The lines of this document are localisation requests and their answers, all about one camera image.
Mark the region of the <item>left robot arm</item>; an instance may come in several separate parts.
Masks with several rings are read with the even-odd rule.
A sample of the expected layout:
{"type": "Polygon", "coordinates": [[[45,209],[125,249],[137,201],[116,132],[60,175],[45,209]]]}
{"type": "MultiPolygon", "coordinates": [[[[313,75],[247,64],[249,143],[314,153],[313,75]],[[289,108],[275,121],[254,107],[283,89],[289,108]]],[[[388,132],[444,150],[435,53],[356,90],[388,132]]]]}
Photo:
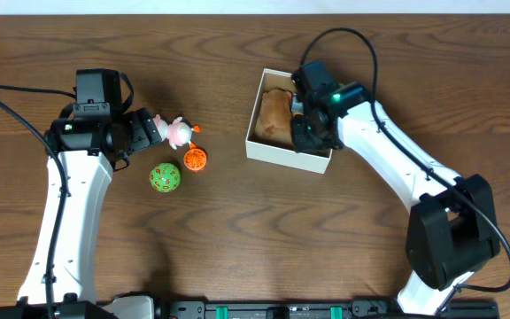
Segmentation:
{"type": "Polygon", "coordinates": [[[35,257],[18,300],[0,318],[157,318],[149,293],[129,293],[101,305],[95,288],[100,214],[115,164],[159,142],[145,109],[61,115],[45,134],[48,192],[35,257]]]}

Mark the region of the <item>orange round toy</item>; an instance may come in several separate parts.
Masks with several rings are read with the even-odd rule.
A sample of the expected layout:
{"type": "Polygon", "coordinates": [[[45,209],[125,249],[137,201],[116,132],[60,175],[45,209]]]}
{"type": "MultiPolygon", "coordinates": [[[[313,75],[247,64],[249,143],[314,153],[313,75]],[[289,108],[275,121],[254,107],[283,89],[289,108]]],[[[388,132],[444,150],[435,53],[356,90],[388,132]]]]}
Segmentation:
{"type": "Polygon", "coordinates": [[[202,148],[196,146],[194,143],[190,143],[189,149],[183,156],[183,162],[187,169],[197,173],[205,169],[207,154],[202,148]]]}

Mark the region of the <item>white cardboard box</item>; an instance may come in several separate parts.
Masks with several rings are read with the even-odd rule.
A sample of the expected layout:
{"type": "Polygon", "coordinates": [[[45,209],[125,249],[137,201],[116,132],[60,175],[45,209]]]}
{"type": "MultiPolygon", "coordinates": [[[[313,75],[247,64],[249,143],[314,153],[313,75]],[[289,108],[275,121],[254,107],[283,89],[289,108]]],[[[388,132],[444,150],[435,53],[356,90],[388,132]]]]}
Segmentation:
{"type": "Polygon", "coordinates": [[[324,174],[332,158],[332,151],[313,154],[295,152],[291,147],[264,142],[255,135],[263,94],[271,89],[285,89],[295,93],[296,88],[290,77],[291,74],[287,72],[269,68],[263,69],[245,138],[246,157],[252,160],[324,174]]]}

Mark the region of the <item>green polyhedral dice ball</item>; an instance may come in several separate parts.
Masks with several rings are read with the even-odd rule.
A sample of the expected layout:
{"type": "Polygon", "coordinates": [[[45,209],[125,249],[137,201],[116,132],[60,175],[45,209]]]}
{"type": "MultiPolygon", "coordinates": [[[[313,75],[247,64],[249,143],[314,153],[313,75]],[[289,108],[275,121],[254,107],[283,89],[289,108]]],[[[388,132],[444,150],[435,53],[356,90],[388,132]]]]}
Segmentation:
{"type": "Polygon", "coordinates": [[[149,175],[151,186],[159,192],[175,191],[181,181],[180,169],[172,163],[161,163],[153,168],[149,175]]]}

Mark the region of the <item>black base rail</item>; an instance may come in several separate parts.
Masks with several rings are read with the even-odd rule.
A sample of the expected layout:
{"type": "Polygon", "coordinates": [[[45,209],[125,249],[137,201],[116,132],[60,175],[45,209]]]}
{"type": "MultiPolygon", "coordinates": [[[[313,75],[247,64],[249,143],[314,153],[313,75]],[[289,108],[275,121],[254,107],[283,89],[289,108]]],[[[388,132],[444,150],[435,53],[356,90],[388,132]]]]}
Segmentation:
{"type": "MultiPolygon", "coordinates": [[[[433,315],[436,319],[499,319],[495,302],[453,302],[433,315]]],[[[419,318],[388,300],[352,300],[336,303],[213,303],[179,301],[157,310],[168,319],[352,319],[419,318]]]]}

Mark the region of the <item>brown plush toy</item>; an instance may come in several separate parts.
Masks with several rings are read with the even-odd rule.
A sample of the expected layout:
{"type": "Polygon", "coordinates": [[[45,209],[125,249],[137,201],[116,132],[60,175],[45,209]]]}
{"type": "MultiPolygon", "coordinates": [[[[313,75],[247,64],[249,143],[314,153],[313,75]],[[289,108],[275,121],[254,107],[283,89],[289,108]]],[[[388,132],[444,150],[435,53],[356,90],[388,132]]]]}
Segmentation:
{"type": "Polygon", "coordinates": [[[263,94],[255,127],[255,136],[259,140],[282,148],[293,148],[290,128],[292,98],[290,91],[282,89],[272,89],[263,94]]]}

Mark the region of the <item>pink white pig toy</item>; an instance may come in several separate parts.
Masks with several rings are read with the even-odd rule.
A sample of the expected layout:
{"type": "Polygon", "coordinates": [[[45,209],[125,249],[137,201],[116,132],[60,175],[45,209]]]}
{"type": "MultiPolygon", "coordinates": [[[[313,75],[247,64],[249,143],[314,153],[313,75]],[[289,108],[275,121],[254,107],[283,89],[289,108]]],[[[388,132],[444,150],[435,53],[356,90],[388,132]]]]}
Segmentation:
{"type": "Polygon", "coordinates": [[[192,135],[200,132],[198,125],[191,127],[183,121],[182,117],[177,117],[171,123],[167,123],[161,119],[159,114],[153,118],[153,122],[161,141],[167,141],[174,150],[184,145],[196,148],[192,142],[192,135]]]}

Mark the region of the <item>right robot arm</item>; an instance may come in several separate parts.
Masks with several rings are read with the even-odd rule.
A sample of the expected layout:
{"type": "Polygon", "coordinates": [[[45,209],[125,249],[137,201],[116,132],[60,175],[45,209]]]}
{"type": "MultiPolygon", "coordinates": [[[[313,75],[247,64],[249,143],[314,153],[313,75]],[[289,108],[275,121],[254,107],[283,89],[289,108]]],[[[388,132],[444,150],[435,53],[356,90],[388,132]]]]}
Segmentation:
{"type": "Polygon", "coordinates": [[[397,296],[407,315],[441,315],[452,296],[500,251],[492,191],[428,155],[361,84],[296,81],[301,113],[291,132],[297,152],[347,147],[392,188],[409,213],[406,257],[413,270],[397,296]]]}

